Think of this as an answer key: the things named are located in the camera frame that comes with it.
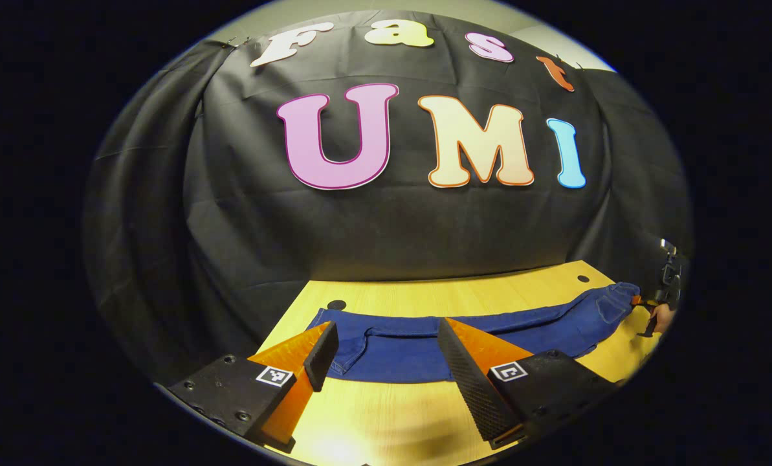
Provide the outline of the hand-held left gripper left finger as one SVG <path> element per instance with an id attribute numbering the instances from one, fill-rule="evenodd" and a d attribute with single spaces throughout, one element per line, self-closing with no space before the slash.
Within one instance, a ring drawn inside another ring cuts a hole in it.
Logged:
<path id="1" fill-rule="evenodd" d="M 249 357 L 228 354 L 168 386 L 182 405 L 247 441 L 290 453 L 295 428 L 338 350 L 324 322 Z"/>

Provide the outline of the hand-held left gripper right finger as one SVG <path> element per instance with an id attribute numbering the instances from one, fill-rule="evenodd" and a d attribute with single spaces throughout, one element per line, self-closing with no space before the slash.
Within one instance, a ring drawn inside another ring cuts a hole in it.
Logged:
<path id="1" fill-rule="evenodd" d="M 492 449 L 542 439 L 619 388 L 557 349 L 533 353 L 453 318 L 439 319 L 437 343 Z"/>

